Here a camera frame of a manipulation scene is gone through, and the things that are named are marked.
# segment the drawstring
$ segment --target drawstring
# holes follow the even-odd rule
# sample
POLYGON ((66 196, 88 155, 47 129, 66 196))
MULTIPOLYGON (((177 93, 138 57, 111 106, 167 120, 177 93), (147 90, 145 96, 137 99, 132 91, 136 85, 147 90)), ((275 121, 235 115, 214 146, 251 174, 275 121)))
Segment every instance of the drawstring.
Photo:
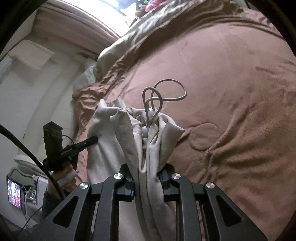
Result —
POLYGON ((157 115, 161 111, 161 109, 163 107, 163 102, 164 101, 179 101, 179 100, 185 99, 186 96, 187 96, 187 91, 186 91, 185 87, 179 81, 174 80, 174 79, 163 79, 163 80, 158 81, 154 85, 154 87, 151 87, 151 86, 146 87, 143 90, 143 93, 142 93, 143 105, 144 105, 144 109, 145 109, 145 113, 146 113, 146 118, 147 118, 146 126, 142 127, 143 138, 148 138, 149 127, 151 126, 151 124, 153 123, 154 119, 157 117, 157 115), (175 83, 179 84, 183 88, 183 90, 185 92, 184 95, 181 96, 181 97, 176 97, 176 98, 163 98, 161 96, 161 94, 159 93, 159 91, 156 89, 156 87, 160 83, 165 82, 165 81, 172 81, 172 82, 175 82, 175 83), (146 93, 147 90, 151 90, 151 96, 150 96, 150 98, 148 98, 147 100, 145 100, 145 93, 146 93), (159 101, 159 108, 155 112, 155 114, 152 116, 152 118, 149 119, 149 113, 148 113, 149 112, 149 102, 151 102, 152 111, 155 111, 154 104, 153 104, 153 101, 154 100, 158 100, 159 101))

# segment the silver bolt head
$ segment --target silver bolt head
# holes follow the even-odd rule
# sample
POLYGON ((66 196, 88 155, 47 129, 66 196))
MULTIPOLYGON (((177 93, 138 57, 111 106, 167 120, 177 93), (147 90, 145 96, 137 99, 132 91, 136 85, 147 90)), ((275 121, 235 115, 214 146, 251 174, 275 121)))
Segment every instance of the silver bolt head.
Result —
POLYGON ((122 175, 121 173, 116 173, 116 174, 114 175, 114 178, 115 178, 115 179, 121 179, 121 178, 123 178, 123 175, 122 175))
POLYGON ((212 189, 215 187, 215 184, 214 183, 207 183, 206 187, 212 189))
POLYGON ((174 173, 174 174, 172 174, 172 178, 173 179, 180 179, 181 175, 179 173, 174 173))
POLYGON ((88 184, 88 183, 81 183, 81 184, 79 185, 79 187, 80 187, 81 189, 87 189, 87 188, 89 187, 89 184, 88 184))

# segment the pink fabric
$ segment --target pink fabric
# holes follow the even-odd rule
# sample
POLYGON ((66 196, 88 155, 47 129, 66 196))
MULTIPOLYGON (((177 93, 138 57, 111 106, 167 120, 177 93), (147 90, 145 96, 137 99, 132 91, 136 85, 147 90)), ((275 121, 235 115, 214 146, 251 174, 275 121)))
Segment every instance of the pink fabric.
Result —
POLYGON ((95 17, 60 0, 49 0, 38 9, 33 31, 94 58, 119 39, 95 17))
MULTIPOLYGON (((94 111, 98 107, 98 101, 105 96, 107 88, 100 83, 90 84, 78 91, 72 97, 75 100, 74 114, 78 120, 79 131, 76 137, 76 143, 81 142, 87 138, 87 133, 90 126, 90 119, 94 111)), ((87 164, 87 149, 83 150, 78 155, 77 180, 80 182, 87 181, 86 174, 87 164)))
POLYGON ((176 171, 215 182, 269 241, 294 240, 285 239, 296 227, 296 59, 287 43, 258 12, 194 3, 132 46, 101 84, 75 93, 81 128, 100 98, 142 108, 143 89, 168 77, 188 90, 162 109, 186 130, 170 158, 176 171))
POLYGON ((162 2, 164 2, 164 0, 151 0, 151 1, 149 1, 147 7, 145 8, 145 11, 150 12, 153 8, 157 7, 162 2))

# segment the brown comforter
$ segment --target brown comforter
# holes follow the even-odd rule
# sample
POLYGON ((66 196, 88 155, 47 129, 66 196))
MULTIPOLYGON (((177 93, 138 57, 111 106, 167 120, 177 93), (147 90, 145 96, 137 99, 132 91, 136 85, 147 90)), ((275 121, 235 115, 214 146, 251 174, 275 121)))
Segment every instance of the brown comforter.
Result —
MULTIPOLYGON (((170 163, 191 181, 216 183, 276 240, 296 210, 296 59, 286 42, 257 12, 224 1, 195 3, 130 48, 102 83, 73 95, 78 141, 100 98, 120 96, 127 107, 142 108, 142 90, 163 78, 188 91, 162 109, 186 130, 170 163)), ((158 90, 182 94, 174 84, 158 90)))

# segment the television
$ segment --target television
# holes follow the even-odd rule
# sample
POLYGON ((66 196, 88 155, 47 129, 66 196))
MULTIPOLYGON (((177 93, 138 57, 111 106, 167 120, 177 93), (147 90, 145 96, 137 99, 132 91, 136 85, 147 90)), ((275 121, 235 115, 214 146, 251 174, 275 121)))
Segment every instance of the television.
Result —
POLYGON ((15 207, 21 208, 21 186, 7 179, 8 201, 15 207))

